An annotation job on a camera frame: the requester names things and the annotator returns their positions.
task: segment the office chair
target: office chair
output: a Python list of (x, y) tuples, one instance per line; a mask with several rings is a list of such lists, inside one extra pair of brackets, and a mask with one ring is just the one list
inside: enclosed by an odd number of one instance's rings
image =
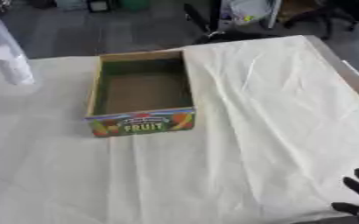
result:
[(351, 15), (344, 12), (343, 8), (339, 4), (339, 1), (341, 0), (317, 0), (317, 4), (320, 5), (318, 9), (307, 11), (292, 17), (284, 23), (284, 27), (290, 29), (298, 22), (320, 18), (326, 26), (326, 34), (321, 38), (328, 40), (331, 39), (334, 34), (334, 24), (332, 22), (332, 18), (339, 18), (350, 22), (350, 26), (347, 30), (352, 32), (356, 28), (357, 21)]
[(207, 21), (191, 4), (184, 4), (187, 19), (193, 21), (203, 32), (201, 38), (195, 44), (206, 44), (210, 42), (236, 41), (246, 39), (275, 38), (276, 35), (262, 33), (244, 33), (240, 31), (219, 31), (221, 19), (222, 0), (209, 1), (209, 21)]

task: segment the green bin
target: green bin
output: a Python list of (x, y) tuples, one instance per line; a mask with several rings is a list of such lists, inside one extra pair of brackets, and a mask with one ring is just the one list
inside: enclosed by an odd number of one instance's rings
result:
[(148, 8), (149, 0), (120, 0), (121, 5), (130, 11), (140, 11)]

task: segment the fruit box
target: fruit box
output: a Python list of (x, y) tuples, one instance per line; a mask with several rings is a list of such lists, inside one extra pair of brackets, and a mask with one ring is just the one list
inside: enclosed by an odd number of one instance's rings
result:
[(96, 137), (193, 128), (194, 102), (181, 51), (100, 59), (86, 116)]

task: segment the table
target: table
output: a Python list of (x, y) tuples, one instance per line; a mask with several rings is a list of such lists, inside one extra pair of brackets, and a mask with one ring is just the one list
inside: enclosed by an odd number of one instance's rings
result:
[(96, 57), (33, 60), (40, 86), (0, 75), (0, 224), (290, 223), (359, 204), (340, 182), (359, 166), (359, 76), (320, 41), (185, 57), (195, 128), (142, 136), (82, 121)]

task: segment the gray floor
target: gray floor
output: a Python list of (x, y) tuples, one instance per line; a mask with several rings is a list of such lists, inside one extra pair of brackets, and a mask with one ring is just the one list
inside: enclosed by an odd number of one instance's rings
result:
[[(109, 14), (89, 14), (18, 6), (4, 17), (4, 22), (27, 55), (34, 59), (166, 49), (190, 45), (200, 36), (200, 32), (184, 19), (182, 3), (185, 0), (151, 1), (149, 10), (138, 13), (117, 10)], [(197, 2), (206, 11), (206, 0)], [(359, 27), (355, 32), (346, 32), (344, 27), (343, 23), (336, 23), (335, 37), (327, 44), (359, 70)], [(255, 25), (244, 30), (263, 31)], [(288, 31), (278, 24), (276, 29), (267, 32), (320, 35), (321, 29), (318, 24), (304, 23)], [(357, 222), (347, 218), (312, 223)]]

